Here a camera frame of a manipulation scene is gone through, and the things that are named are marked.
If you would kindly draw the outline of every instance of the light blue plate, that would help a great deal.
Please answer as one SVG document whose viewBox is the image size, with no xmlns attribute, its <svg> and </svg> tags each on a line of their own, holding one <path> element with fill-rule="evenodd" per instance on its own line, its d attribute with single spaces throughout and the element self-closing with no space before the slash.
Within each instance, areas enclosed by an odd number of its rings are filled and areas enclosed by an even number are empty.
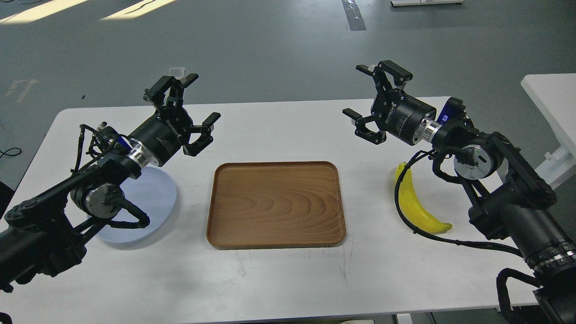
<svg viewBox="0 0 576 324">
<path fill-rule="evenodd" d="M 146 228 L 125 229 L 104 227 L 98 234 L 102 240 L 110 243 L 128 243 L 147 237 L 157 230 L 170 216 L 176 202 L 176 185 L 174 180 L 164 171 L 145 167 L 142 175 L 134 180 L 126 179 L 120 188 L 124 191 L 126 199 L 142 209 L 150 218 L 150 225 Z M 125 209 L 116 217 L 116 221 L 138 221 Z"/>
</svg>

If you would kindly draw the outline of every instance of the plastic banana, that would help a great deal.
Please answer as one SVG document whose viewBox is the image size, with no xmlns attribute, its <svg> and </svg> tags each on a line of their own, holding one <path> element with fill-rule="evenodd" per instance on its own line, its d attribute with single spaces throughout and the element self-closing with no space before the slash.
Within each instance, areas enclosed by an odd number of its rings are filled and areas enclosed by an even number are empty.
<svg viewBox="0 0 576 324">
<path fill-rule="evenodd" d="M 396 181 L 400 173 L 406 165 L 405 162 L 400 163 L 396 168 Z M 418 200 L 416 192 L 414 191 L 414 185 L 412 184 L 412 172 L 410 169 L 406 172 L 404 180 L 400 185 L 400 192 L 398 195 L 398 202 L 400 203 L 400 209 L 402 212 L 412 222 L 412 224 L 421 228 L 422 230 L 430 234 L 442 234 L 446 233 L 452 228 L 450 223 L 442 223 L 432 214 L 430 214 Z"/>
</svg>

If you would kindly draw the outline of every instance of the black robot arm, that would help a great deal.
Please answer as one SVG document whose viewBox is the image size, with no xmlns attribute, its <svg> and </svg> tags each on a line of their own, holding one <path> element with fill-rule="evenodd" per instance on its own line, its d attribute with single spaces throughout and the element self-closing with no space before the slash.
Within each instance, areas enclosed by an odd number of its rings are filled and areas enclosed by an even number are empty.
<svg viewBox="0 0 576 324">
<path fill-rule="evenodd" d="M 343 111 L 353 120 L 356 135 L 375 144 L 386 139 L 382 134 L 385 132 L 409 145 L 420 140 L 430 142 L 434 174 L 462 185 L 472 203 L 468 211 L 470 223 L 487 239 L 511 237 L 534 271 L 535 277 L 522 276 L 511 269 L 499 274 L 497 287 L 506 319 L 519 321 L 509 311 L 506 290 L 506 279 L 513 277 L 542 286 L 535 291 L 536 299 L 553 323 L 574 324 L 576 246 L 548 211 L 556 202 L 555 193 L 520 155 L 519 149 L 499 133 L 486 134 L 474 128 L 459 99 L 450 98 L 436 118 L 434 107 L 404 92 L 406 80 L 411 80 L 412 74 L 391 61 L 382 61 L 373 69 L 366 66 L 357 69 L 373 77 L 377 95 L 368 117 L 349 108 Z M 392 87 L 386 73 L 392 75 L 397 88 Z M 368 130 L 369 122 L 375 122 L 379 131 Z M 448 156 L 454 156 L 456 176 L 440 169 Z M 509 166 L 505 181 L 489 192 L 480 180 L 493 174 L 504 160 Z"/>
<path fill-rule="evenodd" d="M 145 92 L 145 99 L 156 108 L 155 114 L 128 136 L 106 123 L 97 129 L 81 125 L 72 176 L 5 215 L 9 227 L 0 233 L 0 290 L 11 292 L 13 281 L 26 284 L 38 273 L 54 277 L 80 264 L 86 243 L 104 226 L 144 228 L 150 224 L 146 213 L 125 199 L 120 184 L 129 177 L 137 179 L 149 163 L 164 165 L 180 147 L 196 156 L 212 143 L 211 132 L 220 114 L 213 112 L 201 125 L 194 125 L 183 108 L 184 89 L 197 78 L 197 74 L 181 80 L 161 77 Z M 93 158 L 80 168 L 86 129 L 93 132 L 87 152 Z M 192 133 L 200 133 L 200 137 L 190 144 Z M 64 214 L 68 196 L 90 216 L 76 227 Z M 113 220 L 121 209 L 135 221 Z"/>
</svg>

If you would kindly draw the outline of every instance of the table surface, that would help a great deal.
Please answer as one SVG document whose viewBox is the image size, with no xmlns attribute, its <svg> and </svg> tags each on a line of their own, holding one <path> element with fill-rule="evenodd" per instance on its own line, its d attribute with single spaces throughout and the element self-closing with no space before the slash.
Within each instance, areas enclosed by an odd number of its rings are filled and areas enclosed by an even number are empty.
<svg viewBox="0 0 576 324">
<path fill-rule="evenodd" d="M 520 84 L 560 144 L 576 156 L 576 73 L 529 74 Z"/>
<path fill-rule="evenodd" d="M 423 98 L 441 108 L 447 97 Z M 55 278 L 36 276 L 0 294 L 0 311 L 17 323 L 199 323 L 396 314 L 495 307 L 495 278 L 506 267 L 530 273 L 521 258 L 414 235 L 393 203 L 393 172 L 418 149 L 389 137 L 373 145 L 354 135 L 342 109 L 369 112 L 372 100 L 203 104 L 186 109 L 196 122 L 212 111 L 214 142 L 198 157 L 181 152 L 162 169 L 178 197 L 168 221 L 141 242 L 94 238 L 82 264 Z M 78 125 L 103 120 L 129 133 L 152 107 L 78 108 L 55 119 L 10 207 L 69 176 Z M 217 250 L 206 239 L 216 168 L 228 162 L 330 161 L 340 177 L 347 234 L 330 248 Z M 414 166 L 423 205 L 454 228 L 445 237 L 485 240 L 468 223 L 464 190 L 436 178 L 431 162 Z M 487 187 L 499 185 L 498 177 Z M 73 224 L 85 215 L 72 203 Z M 0 221 L 0 230 L 7 227 Z M 530 287 L 511 281 L 515 304 L 535 304 Z"/>
</svg>

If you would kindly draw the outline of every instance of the wooden tray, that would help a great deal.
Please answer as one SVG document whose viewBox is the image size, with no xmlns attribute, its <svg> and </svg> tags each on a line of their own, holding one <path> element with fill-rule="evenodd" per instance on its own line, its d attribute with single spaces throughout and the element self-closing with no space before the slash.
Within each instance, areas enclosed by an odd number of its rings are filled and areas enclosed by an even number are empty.
<svg viewBox="0 0 576 324">
<path fill-rule="evenodd" d="M 206 237 L 217 248 L 328 247 L 345 234 L 330 162 L 226 163 L 214 173 Z"/>
</svg>

